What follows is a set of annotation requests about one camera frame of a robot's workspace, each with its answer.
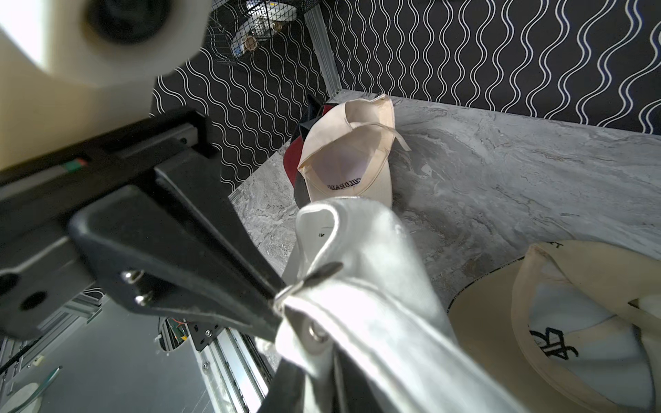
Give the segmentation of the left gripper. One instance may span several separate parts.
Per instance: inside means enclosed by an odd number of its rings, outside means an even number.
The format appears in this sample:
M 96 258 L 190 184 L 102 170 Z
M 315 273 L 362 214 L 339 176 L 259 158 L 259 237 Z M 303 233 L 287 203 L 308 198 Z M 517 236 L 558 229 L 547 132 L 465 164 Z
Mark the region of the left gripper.
M 1 336 L 42 336 L 46 320 L 96 278 L 134 313 L 274 341 L 281 319 L 270 300 L 317 287 L 342 264 L 285 284 L 244 228 L 220 167 L 184 151 L 211 151 L 210 129 L 208 117 L 179 108 L 2 172 Z M 213 239 L 215 250 L 148 194 L 126 186 L 153 169 L 157 184 Z

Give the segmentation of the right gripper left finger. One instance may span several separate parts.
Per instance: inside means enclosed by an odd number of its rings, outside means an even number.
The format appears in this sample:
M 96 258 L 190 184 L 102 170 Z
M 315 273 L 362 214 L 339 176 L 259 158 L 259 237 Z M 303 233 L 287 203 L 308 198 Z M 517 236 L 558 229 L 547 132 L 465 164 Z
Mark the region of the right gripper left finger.
M 258 413 L 302 413 L 305 378 L 305 372 L 301 368 L 281 359 Z

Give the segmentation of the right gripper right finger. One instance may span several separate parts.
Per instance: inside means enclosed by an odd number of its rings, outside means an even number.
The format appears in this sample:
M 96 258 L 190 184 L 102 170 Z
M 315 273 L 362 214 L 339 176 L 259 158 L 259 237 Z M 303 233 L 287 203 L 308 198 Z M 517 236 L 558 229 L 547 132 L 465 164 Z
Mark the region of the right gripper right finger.
M 333 385 L 333 412 L 382 412 L 365 375 L 339 347 L 333 354 Z

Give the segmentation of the white baseball cap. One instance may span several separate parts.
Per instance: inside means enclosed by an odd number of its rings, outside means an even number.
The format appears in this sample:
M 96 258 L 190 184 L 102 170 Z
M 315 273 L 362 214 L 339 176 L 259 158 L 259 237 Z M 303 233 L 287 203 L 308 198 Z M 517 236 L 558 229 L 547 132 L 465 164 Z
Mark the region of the white baseball cap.
M 342 268 L 273 308 L 275 347 L 306 375 L 304 411 L 332 412 L 333 354 L 360 368 L 383 412 L 520 412 L 523 406 L 463 352 L 404 224 L 359 197 L 304 206 L 295 232 L 302 280 Z

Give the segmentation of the red baseball cap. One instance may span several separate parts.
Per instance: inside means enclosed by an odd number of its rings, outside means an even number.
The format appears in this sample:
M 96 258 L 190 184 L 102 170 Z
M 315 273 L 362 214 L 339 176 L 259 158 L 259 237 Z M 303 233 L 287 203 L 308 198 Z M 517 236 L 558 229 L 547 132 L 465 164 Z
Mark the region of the red baseball cap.
M 324 105 L 324 109 L 321 117 L 336 106 L 335 103 L 323 103 L 323 105 Z M 289 147 L 285 151 L 285 154 L 283 155 L 283 167 L 287 174 L 287 178 L 293 187 L 295 186 L 296 183 L 296 177 L 298 175 L 298 165 L 301 160 L 301 154 L 304 143 L 305 141 L 303 141 L 301 138 L 296 139 L 296 141 L 294 141 L 294 144 L 289 145 Z

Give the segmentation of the cream baseball cap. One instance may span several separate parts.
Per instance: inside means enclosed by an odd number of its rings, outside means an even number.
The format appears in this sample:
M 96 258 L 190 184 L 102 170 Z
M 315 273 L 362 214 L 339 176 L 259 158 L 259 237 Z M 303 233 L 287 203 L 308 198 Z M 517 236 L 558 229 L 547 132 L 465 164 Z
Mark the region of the cream baseball cap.
M 309 199 L 357 196 L 391 208 L 389 156 L 395 143 L 411 150 L 396 130 L 389 96 L 335 106 L 313 125 L 303 144 L 297 170 Z

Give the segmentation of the navy baseball cap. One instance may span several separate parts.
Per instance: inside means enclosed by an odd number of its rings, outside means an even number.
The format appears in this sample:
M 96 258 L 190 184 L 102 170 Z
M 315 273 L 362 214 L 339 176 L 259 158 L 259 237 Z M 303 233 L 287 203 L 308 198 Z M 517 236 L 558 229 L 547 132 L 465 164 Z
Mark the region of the navy baseball cap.
M 301 138 L 303 141 L 310 133 L 313 125 L 320 119 L 324 109 L 323 103 L 311 94 L 306 95 L 306 104 L 304 105 L 301 118 L 294 124 L 294 132 L 292 133 L 290 144 L 294 144 L 296 139 Z

